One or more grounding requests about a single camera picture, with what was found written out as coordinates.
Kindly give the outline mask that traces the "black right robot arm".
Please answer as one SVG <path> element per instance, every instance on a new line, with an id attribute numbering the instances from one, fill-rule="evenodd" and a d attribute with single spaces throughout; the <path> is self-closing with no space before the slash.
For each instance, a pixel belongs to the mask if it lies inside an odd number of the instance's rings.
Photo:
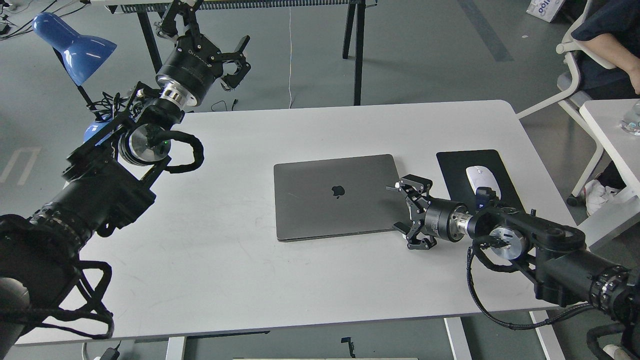
<path id="1" fill-rule="evenodd" d="M 476 210 L 462 202 L 430 196 L 428 178 L 408 174 L 388 191 L 401 193 L 410 223 L 397 222 L 409 249 L 431 249 L 437 239 L 471 238 L 466 281 L 475 305 L 491 321 L 510 330 L 533 330 L 599 310 L 612 325 L 586 333 L 586 346 L 599 360 L 639 358 L 639 269 L 628 269 L 586 248 L 585 233 L 503 203 L 493 187 L 476 191 Z M 494 272 L 521 272 L 534 285 L 535 298 L 564 308 L 557 316 L 531 325 L 505 322 L 482 305 L 474 288 L 477 258 Z"/>

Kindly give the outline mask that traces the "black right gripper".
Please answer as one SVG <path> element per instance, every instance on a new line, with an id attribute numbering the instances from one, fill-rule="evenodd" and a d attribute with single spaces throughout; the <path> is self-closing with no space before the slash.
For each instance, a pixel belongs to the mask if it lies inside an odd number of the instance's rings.
<path id="1" fill-rule="evenodd" d="M 407 241 L 409 250 L 429 250 L 437 245 L 437 239 L 459 242 L 468 235 L 467 226 L 471 219 L 469 209 L 462 202 L 430 198 L 429 191 L 434 183 L 429 178 L 407 174 L 386 191 L 402 193 L 412 214 L 423 214 L 425 219 L 413 220 L 411 226 L 403 222 L 393 224 Z M 427 235 L 418 239 L 418 234 Z"/>

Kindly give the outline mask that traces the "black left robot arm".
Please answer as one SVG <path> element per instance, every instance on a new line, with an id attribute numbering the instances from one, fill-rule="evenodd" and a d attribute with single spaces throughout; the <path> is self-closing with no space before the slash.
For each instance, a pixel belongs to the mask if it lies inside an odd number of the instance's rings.
<path id="1" fill-rule="evenodd" d="M 235 89 L 250 71 L 243 36 L 236 50 L 222 52 L 201 33 L 195 14 L 200 0 L 174 0 L 157 27 L 173 52 L 160 66 L 157 88 L 138 82 L 128 98 L 116 94 L 109 114 L 98 113 L 98 131 L 68 157 L 67 185 L 55 198 L 23 218 L 1 217 L 1 357 L 18 339 L 46 323 L 80 319 L 102 322 L 105 333 L 61 330 L 95 340 L 114 334 L 114 315 L 103 303 L 112 267 L 82 260 L 94 234 L 105 238 L 139 219 L 156 200 L 151 187 L 164 173 L 197 170 L 202 142 L 174 130 L 186 107 L 196 107 L 215 81 Z"/>

